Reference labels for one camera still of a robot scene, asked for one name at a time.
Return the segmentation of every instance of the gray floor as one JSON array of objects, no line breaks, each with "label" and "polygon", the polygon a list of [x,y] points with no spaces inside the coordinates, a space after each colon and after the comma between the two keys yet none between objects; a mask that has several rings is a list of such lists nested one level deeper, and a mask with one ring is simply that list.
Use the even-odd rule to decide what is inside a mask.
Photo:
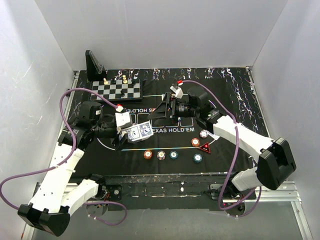
[{"label": "gray floor", "polygon": [[[103,219],[116,222],[124,212],[106,212]],[[81,207],[72,217],[65,233],[56,238],[34,231],[33,240],[301,240],[290,202],[260,202],[251,214],[235,220],[224,212],[205,209],[130,210],[118,226],[107,226],[87,216]]]}]

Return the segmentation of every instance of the table surface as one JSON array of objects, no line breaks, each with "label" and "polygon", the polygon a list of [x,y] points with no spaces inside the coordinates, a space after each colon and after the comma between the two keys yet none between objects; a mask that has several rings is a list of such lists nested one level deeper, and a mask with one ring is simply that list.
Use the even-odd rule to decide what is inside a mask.
[{"label": "table surface", "polygon": [[[115,76],[126,75],[128,79],[134,75],[144,81],[143,102],[123,104],[130,111],[133,121],[141,123],[147,120],[152,108],[161,102],[161,95],[169,92],[170,85],[176,80],[195,80],[204,84],[220,99],[225,107],[231,111],[238,122],[249,129],[267,136],[265,123],[259,109],[252,83],[245,68],[166,68],[166,69],[122,69],[109,70],[108,80]],[[87,87],[86,71],[79,73],[77,87]],[[192,87],[192,83],[182,86],[184,93]],[[80,103],[88,100],[88,95],[77,91],[74,94],[69,118],[78,114]],[[113,109],[106,105],[104,113],[113,113]],[[201,128],[191,118],[185,118],[177,127],[154,128],[154,135],[123,151],[105,148],[98,141],[94,141],[87,149],[81,161],[76,166],[73,177],[82,178],[88,174],[103,176],[116,175],[153,175],[153,174],[196,174],[226,172],[229,169],[235,146],[223,138],[214,140],[210,136],[199,138]],[[191,139],[199,138],[200,143],[210,144],[211,154],[191,148]],[[109,139],[102,142],[111,147]],[[143,157],[145,149],[152,149],[153,157],[146,160]],[[159,150],[166,153],[165,160],[158,160]],[[178,158],[169,158],[170,151],[178,152]],[[193,156],[200,153],[201,163],[194,163]],[[238,154],[234,171],[245,170],[252,166],[252,158],[244,151]]]}]

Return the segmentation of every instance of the white wall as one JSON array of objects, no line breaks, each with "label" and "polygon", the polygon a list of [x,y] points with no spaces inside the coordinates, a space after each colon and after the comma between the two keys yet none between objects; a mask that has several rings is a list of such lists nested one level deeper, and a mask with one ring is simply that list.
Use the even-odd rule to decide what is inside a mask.
[{"label": "white wall", "polygon": [[73,70],[252,66],[287,0],[35,0]]},{"label": "white wall", "polygon": [[[73,71],[34,0],[0,0],[0,181],[49,165],[62,119],[59,99]],[[3,193],[27,204],[44,175],[7,182]],[[20,239],[17,211],[0,200],[0,239]]]},{"label": "white wall", "polygon": [[271,135],[290,143],[295,180],[314,239],[320,239],[320,2],[289,0],[253,66]]}]

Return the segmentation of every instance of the black stand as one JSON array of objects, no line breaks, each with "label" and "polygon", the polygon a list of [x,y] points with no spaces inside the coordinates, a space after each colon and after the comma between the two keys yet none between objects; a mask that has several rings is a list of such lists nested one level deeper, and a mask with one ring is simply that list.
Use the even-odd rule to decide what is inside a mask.
[{"label": "black stand", "polygon": [[103,81],[107,78],[106,69],[98,62],[91,50],[85,51],[85,62],[89,82]]}]

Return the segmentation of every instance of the poker chip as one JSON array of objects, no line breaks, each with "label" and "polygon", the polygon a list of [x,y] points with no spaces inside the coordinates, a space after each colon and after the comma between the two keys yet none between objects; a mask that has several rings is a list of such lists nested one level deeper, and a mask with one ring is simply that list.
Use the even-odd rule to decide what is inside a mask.
[{"label": "poker chip", "polygon": [[200,141],[199,141],[198,138],[193,138],[193,139],[191,140],[191,144],[192,144],[193,147],[199,147]]},{"label": "poker chip", "polygon": [[207,131],[205,131],[205,130],[202,130],[202,131],[199,133],[199,135],[200,135],[200,138],[202,138],[202,139],[205,139],[206,137],[208,137],[208,133],[207,133]]},{"label": "poker chip", "polygon": [[170,152],[170,158],[176,159],[178,157],[178,153],[176,151]]},{"label": "poker chip", "polygon": [[202,161],[202,156],[200,155],[200,154],[195,154],[194,156],[193,156],[193,161],[195,162],[195,163],[200,163],[201,161]]},{"label": "poker chip", "polygon": [[143,157],[144,157],[145,159],[151,159],[151,157],[152,157],[152,151],[150,151],[150,150],[145,151],[144,154],[143,154]]},{"label": "poker chip", "polygon": [[159,160],[164,160],[166,158],[166,153],[164,151],[158,151],[156,156]]}]

